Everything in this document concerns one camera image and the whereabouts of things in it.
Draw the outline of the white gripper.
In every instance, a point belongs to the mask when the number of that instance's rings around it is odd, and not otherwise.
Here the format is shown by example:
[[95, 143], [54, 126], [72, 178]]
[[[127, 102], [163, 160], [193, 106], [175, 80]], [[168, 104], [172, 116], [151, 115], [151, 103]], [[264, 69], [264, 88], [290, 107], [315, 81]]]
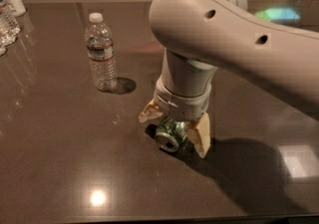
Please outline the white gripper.
[[180, 97], [171, 93], [159, 77], [154, 100], [145, 106], [139, 115], [139, 122], [157, 119], [162, 113], [177, 121], [191, 121], [187, 127], [187, 137], [197, 154], [205, 158], [210, 148], [210, 119], [206, 112], [210, 93], [211, 85], [208, 85], [199, 97]]

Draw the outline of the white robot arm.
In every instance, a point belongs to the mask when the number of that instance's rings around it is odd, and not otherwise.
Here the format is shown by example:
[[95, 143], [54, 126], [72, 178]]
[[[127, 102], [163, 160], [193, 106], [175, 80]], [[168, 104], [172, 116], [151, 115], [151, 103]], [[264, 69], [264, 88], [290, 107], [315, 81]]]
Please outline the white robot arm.
[[199, 156], [210, 148], [211, 80], [225, 69], [299, 111], [319, 112], [319, 34], [259, 19], [247, 0], [153, 0], [149, 21], [164, 47], [153, 99], [139, 116], [187, 124]]

